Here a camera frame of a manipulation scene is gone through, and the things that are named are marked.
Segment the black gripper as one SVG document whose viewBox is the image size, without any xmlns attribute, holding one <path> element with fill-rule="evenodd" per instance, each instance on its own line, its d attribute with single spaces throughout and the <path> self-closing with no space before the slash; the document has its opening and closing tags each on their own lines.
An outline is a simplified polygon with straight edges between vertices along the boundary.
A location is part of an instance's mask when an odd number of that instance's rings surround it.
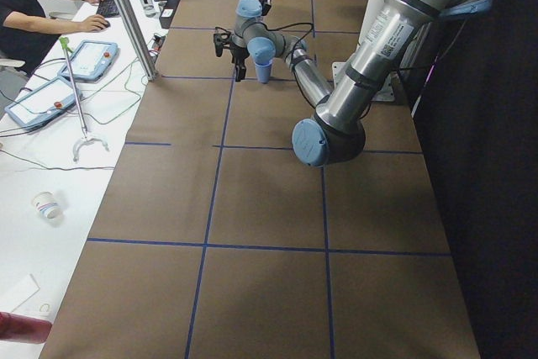
<svg viewBox="0 0 538 359">
<path fill-rule="evenodd" d="M 235 81 L 241 82 L 245 79 L 245 60 L 250 56 L 249 51 L 241 46 L 232 43 L 229 46 L 232 55 L 232 63 L 235 65 Z"/>
</svg>

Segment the person right forearm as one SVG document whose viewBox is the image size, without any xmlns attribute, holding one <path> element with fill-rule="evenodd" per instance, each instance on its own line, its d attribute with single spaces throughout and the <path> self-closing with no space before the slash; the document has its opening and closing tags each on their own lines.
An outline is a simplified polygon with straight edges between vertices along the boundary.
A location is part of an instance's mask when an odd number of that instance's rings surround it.
<svg viewBox="0 0 538 359">
<path fill-rule="evenodd" d="M 50 19 L 13 11 L 3 20 L 3 27 L 41 34 L 72 34 L 83 32 L 87 21 L 87 18 L 80 22 Z"/>
</svg>

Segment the person right hand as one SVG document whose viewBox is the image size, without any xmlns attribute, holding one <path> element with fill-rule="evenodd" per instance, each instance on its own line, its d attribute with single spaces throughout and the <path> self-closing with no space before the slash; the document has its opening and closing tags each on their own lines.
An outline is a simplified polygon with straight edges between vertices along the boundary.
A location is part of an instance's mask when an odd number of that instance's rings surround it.
<svg viewBox="0 0 538 359">
<path fill-rule="evenodd" d="M 91 15 L 80 22 L 79 29 L 81 32 L 99 32 L 105 30 L 107 28 L 104 25 L 104 19 L 106 18 L 100 14 Z"/>
</svg>

